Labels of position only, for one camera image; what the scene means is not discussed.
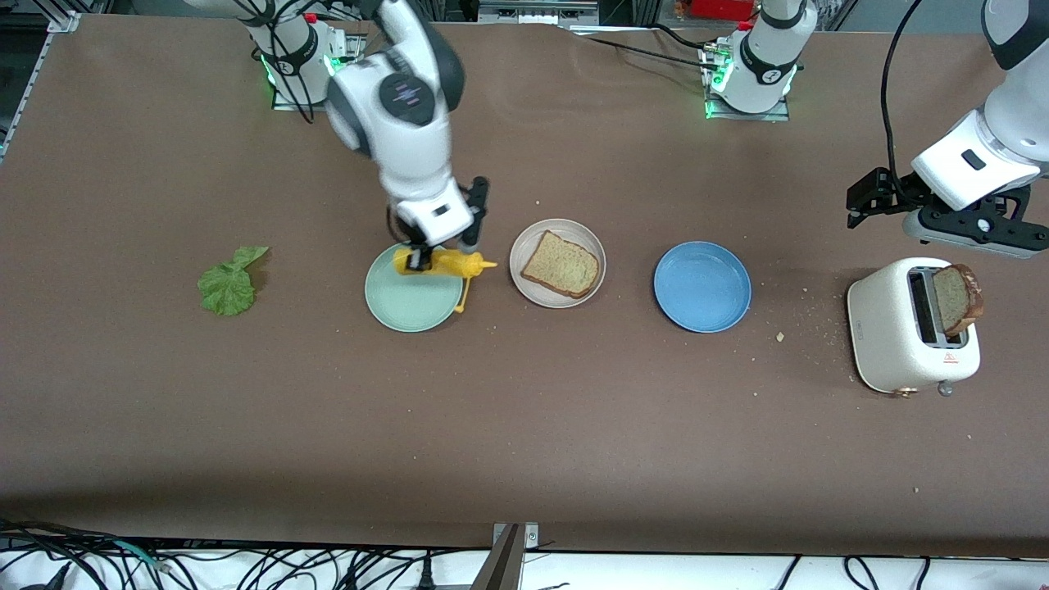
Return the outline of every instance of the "white plate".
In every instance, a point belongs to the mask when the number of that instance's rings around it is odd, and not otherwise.
[[[521,276],[524,266],[532,258],[532,254],[535,254],[535,249],[539,247],[539,239],[542,238],[542,234],[548,230],[571,243],[578,244],[597,258],[597,282],[594,283],[594,288],[586,295],[578,299],[573,299],[568,295],[551,291],[538,282],[532,282]],[[514,279],[514,285],[517,286],[517,290],[521,292],[521,295],[544,308],[571,308],[590,299],[597,293],[598,288],[601,287],[601,281],[604,280],[604,248],[601,247],[601,241],[585,226],[571,219],[543,219],[542,222],[533,224],[517,236],[513,248],[510,249],[510,276]]]

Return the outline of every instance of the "green leaf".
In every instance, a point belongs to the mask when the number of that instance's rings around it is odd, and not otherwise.
[[[200,275],[197,289],[204,300],[200,307],[220,316],[235,316],[255,303],[255,288],[244,267],[270,250],[265,246],[238,248],[233,260],[212,267]]]
[[[258,260],[266,251],[269,246],[241,246],[233,253],[232,265],[238,269],[247,268],[248,265]]]

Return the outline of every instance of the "white floor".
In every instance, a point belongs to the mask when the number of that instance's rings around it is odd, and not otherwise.
[[[193,555],[212,559],[230,553],[226,550],[192,551]],[[21,553],[0,553],[0,568]],[[287,557],[288,562],[302,563],[316,551],[299,551]],[[404,551],[405,556],[421,555],[419,551]],[[469,585],[476,575],[487,553],[468,551],[434,557],[433,577],[438,585]],[[316,588],[335,585],[349,564],[352,553],[342,555],[336,563],[327,563],[309,571],[316,576]],[[199,590],[234,590],[259,562],[260,555],[235,554],[217,562],[193,562],[183,559]],[[116,571],[98,559],[88,557],[95,570],[103,575],[110,589],[121,587]],[[865,560],[881,590],[909,590],[915,588],[922,561],[917,559],[871,557]],[[529,553],[521,578],[521,590],[543,590],[568,584],[566,590],[615,589],[688,589],[688,590],[772,590],[779,583],[791,557],[751,555],[649,555],[649,554],[557,554]],[[133,569],[137,561],[128,560]],[[26,556],[0,573],[0,588],[18,590],[30,584],[45,584],[61,563],[51,562],[42,553]],[[398,565],[388,560],[377,565],[359,584],[365,590],[367,581]],[[156,588],[149,580],[147,566],[140,566],[134,580],[141,590]],[[277,566],[266,572],[260,589],[267,589],[284,577],[290,568]],[[403,575],[393,588],[410,590],[419,582],[421,565],[416,564]],[[172,574],[186,584],[185,575],[177,570]],[[854,564],[854,574],[870,586],[862,570]],[[388,575],[376,581],[370,590],[385,590],[393,578]],[[162,574],[164,587],[178,588],[178,584]],[[1015,562],[1001,560],[934,560],[923,590],[1040,590],[1049,585],[1049,563]],[[306,575],[287,580],[280,590],[315,590],[315,581]],[[794,570],[788,589],[857,590],[845,577],[840,557],[805,557]],[[98,586],[77,567],[70,568],[64,590],[97,590]]]

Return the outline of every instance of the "white toaster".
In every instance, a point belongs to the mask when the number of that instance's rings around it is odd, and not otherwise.
[[[871,388],[911,394],[952,383],[980,367],[976,325],[943,333],[933,275],[950,266],[937,258],[904,258],[849,288],[849,331],[859,376]]]

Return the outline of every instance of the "green plate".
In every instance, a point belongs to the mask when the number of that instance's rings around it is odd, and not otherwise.
[[[403,275],[393,269],[391,246],[376,258],[364,280],[364,299],[371,315],[390,330],[424,332],[448,319],[463,296],[457,276]]]

